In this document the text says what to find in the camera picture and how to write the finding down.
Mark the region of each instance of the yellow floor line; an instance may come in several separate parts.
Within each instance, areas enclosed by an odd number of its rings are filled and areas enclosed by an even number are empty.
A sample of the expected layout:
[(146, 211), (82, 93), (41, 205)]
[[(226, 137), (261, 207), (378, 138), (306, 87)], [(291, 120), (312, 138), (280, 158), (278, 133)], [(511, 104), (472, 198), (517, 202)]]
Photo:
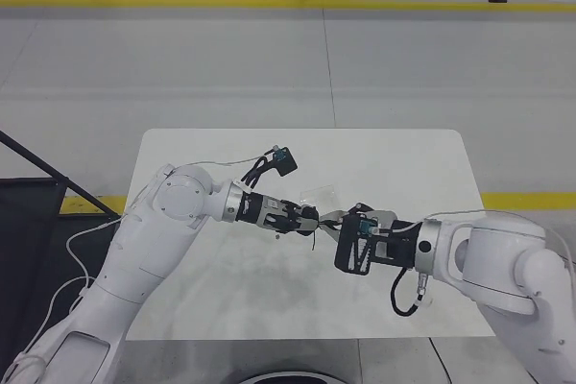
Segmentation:
[(0, 7), (285, 8), (390, 11), (576, 12), (576, 3), (461, 3), (385, 0), (0, 0)]
[[(482, 193), (481, 197), (487, 209), (576, 210), (576, 192)], [(120, 214), (124, 212), (126, 196), (100, 196), (99, 200)], [(66, 196), (60, 213), (102, 213), (102, 211), (80, 196)]]

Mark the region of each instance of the white table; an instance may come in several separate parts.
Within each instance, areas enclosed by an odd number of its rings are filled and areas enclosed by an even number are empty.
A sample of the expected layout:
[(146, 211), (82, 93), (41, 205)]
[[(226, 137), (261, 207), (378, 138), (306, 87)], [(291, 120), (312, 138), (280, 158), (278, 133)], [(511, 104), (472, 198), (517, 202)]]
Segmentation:
[[(299, 169), (265, 174), (258, 193), (299, 202), (300, 192), (332, 185), (341, 208), (357, 202), (415, 221), (441, 210), (481, 208), (461, 136), (442, 130), (150, 130), (141, 143), (129, 201), (169, 162), (249, 158), (274, 144), (290, 148)], [(252, 165), (205, 165), (216, 180)], [(473, 302), (431, 281), (433, 303), (400, 318), (389, 290), (399, 268), (372, 264), (368, 276), (333, 266), (336, 244), (276, 234), (247, 223), (209, 220), (178, 268), (147, 300), (130, 340), (236, 340), (490, 336)], [(417, 274), (397, 290), (412, 304)]]

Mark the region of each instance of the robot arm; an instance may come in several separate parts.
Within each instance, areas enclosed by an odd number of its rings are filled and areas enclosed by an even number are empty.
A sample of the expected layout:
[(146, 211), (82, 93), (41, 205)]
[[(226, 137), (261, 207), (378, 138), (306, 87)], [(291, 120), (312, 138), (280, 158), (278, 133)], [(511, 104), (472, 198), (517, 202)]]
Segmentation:
[[(340, 270), (366, 275), (372, 263), (414, 268), (420, 273), (417, 303), (429, 276), (447, 283), (476, 302), (495, 335), (540, 384), (576, 383), (576, 302), (562, 259), (545, 248), (543, 228), (500, 216), (412, 224), (364, 204), (325, 215), (321, 224), (338, 241)], [(471, 234), (454, 251), (460, 228), (471, 228)], [(461, 278), (450, 273), (450, 262)], [(393, 305), (401, 316), (418, 308), (402, 312)]]
[(252, 192), (260, 175), (297, 168), (274, 147), (243, 182), (216, 183), (201, 167), (166, 165), (136, 196), (108, 249), (103, 268), (74, 311), (13, 362), (3, 382), (110, 383), (126, 334), (155, 288), (180, 264), (209, 217), (302, 235), (318, 227), (313, 207)]

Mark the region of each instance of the round base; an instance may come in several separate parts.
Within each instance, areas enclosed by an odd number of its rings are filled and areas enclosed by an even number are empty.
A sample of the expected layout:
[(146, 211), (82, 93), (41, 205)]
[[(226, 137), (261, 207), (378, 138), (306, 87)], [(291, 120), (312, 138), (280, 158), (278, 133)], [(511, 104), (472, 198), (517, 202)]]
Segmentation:
[(310, 372), (275, 372), (261, 374), (240, 384), (346, 384), (334, 377)]

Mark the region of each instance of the black pole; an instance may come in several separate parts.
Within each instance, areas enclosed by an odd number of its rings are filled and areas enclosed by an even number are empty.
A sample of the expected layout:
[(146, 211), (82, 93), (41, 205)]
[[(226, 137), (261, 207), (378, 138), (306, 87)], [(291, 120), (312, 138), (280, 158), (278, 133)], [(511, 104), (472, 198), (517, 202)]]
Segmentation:
[(24, 157), (31, 163), (33, 163), (38, 168), (45, 171), (49, 176), (64, 183), (68, 188), (72, 189), (73, 191), (77, 192), (80, 196), (88, 200), (90, 203), (96, 205), (98, 208), (103, 210), (105, 213), (109, 214), (110, 216), (119, 217), (117, 212), (113, 211), (108, 206), (104, 205), (100, 200), (96, 199), (92, 195), (90, 195), (87, 191), (81, 188), (78, 184), (74, 181), (60, 173), (56, 168), (49, 165), (45, 162), (42, 158), (36, 156), (32, 152), (30, 152), (26, 147), (16, 142), (13, 138), (8, 136), (6, 133), (0, 131), (0, 142), (7, 147), (11, 148), (13, 151), (18, 153), (20, 156)]

